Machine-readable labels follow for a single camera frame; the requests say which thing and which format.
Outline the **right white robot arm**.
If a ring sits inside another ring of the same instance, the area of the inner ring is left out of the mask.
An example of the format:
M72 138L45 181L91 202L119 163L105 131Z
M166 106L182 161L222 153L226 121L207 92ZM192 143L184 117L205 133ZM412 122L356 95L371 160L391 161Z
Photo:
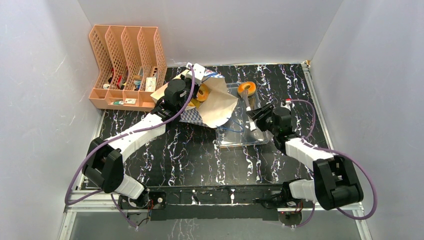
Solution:
M293 179L282 184L281 190L254 202L266 208L281 205L295 207L302 200L319 203L325 210L361 202L364 193L353 162L339 154L319 150L309 145L305 137L295 133L292 126L291 99L284 106L268 103L260 108L247 107L246 114L262 132L270 132L275 147L313 173L312 180Z

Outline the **orange fake donut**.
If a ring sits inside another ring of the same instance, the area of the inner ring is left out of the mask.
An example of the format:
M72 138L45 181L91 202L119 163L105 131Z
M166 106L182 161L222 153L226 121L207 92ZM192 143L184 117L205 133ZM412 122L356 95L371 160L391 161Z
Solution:
M252 96L257 91L257 86L253 81L242 82L238 88L237 93L239 96L247 94L248 97Z

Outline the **blue checkered paper bag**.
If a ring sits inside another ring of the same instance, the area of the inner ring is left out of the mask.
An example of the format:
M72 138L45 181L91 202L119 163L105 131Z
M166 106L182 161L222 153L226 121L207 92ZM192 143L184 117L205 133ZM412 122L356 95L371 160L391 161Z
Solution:
M188 70L186 69L171 80L188 79L188 77L185 77L187 72ZM155 103L150 113L159 116L163 122L169 119L175 119L176 121L184 123L218 128L223 126L232 116L238 102L235 96L228 93L225 77L217 72L206 69L201 82L201 84L207 85L210 90L206 101L199 102L196 100L200 85L197 85L195 80L192 79L188 100L182 108L164 109L161 103L163 102L162 97L164 96L164 90L168 83L150 95Z

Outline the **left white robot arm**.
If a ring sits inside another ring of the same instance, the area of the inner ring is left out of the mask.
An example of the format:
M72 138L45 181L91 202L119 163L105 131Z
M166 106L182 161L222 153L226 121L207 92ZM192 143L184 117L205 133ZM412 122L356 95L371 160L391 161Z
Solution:
M137 208L149 203L149 189L124 172L124 162L150 140L165 133L166 125L180 115L197 94L201 81L195 78L172 79L164 95L141 121L117 136L92 140L81 172L104 193L129 198Z

